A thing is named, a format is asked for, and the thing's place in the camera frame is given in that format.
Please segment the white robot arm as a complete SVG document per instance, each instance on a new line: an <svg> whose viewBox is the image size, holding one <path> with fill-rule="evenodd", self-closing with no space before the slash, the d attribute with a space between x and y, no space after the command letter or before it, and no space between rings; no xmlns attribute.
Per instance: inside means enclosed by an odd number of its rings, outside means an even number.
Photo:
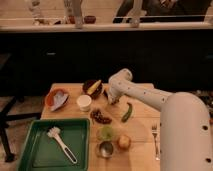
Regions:
<svg viewBox="0 0 213 171"><path fill-rule="evenodd" d="M124 68L109 80L108 101L122 95L160 112L160 171L213 171L210 116L204 102L188 92L167 92L132 82Z"/></svg>

